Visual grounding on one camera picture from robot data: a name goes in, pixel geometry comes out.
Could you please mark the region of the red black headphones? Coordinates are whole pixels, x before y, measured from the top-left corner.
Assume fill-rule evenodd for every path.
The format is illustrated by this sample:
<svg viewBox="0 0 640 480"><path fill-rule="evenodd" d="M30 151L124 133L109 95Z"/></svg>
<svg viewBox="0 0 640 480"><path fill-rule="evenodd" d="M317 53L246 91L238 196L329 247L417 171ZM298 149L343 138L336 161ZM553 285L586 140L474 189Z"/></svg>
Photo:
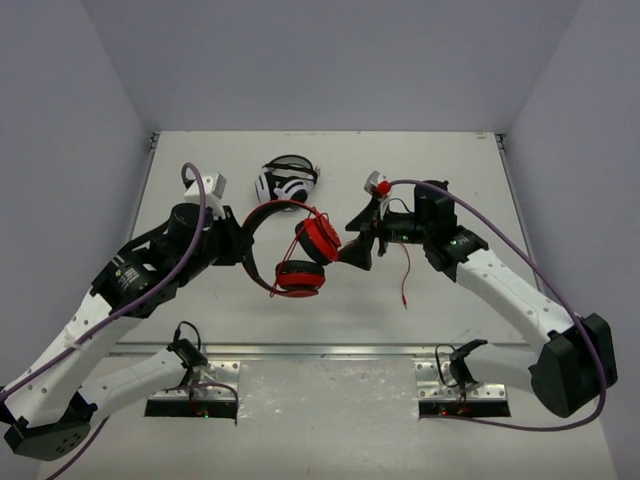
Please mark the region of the red black headphones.
<svg viewBox="0 0 640 480"><path fill-rule="evenodd" d="M268 282L261 276L252 247L242 265L249 278L270 297L309 298L318 295L325 284L325 267L339 260L341 240L329 215L300 201L271 200L255 207L242 228L253 236L268 218L291 208L305 211L306 216L296 223L293 238L274 267L274 279Z"/></svg>

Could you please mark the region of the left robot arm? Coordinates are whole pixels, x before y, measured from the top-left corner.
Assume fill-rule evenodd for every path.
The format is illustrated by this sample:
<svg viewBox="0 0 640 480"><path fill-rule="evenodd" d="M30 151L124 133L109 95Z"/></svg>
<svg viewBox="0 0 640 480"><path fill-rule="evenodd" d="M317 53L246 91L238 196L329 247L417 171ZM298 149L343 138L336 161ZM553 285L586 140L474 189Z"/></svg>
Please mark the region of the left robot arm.
<svg viewBox="0 0 640 480"><path fill-rule="evenodd" d="M174 206L160 226L129 241L91 283L76 313L41 356L1 391L4 440L16 455L58 460L119 410L158 392L183 392L198 404L226 390L201 348L175 335L156 354L92 378L120 339L210 266L240 262L249 244L230 207Z"/></svg>

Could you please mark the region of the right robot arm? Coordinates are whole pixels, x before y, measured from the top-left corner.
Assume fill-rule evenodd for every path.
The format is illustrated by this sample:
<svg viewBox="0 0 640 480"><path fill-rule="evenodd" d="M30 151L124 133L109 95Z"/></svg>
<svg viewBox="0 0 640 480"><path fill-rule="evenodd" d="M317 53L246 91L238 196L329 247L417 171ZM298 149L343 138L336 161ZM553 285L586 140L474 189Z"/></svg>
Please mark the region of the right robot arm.
<svg viewBox="0 0 640 480"><path fill-rule="evenodd" d="M446 182L411 181L414 208L392 212L392 183L372 174L367 206L346 226L356 233L339 252L341 262L368 271L372 257L391 243L422 247L431 267L474 293L516 329L525 351L475 339L451 348L438 367L440 381L465 394L488 382L532 393L552 414L568 418L592 400L602 402L618 380L609 324L576 314L559 295L547 297L512 271L480 235L462 226L463 202Z"/></svg>

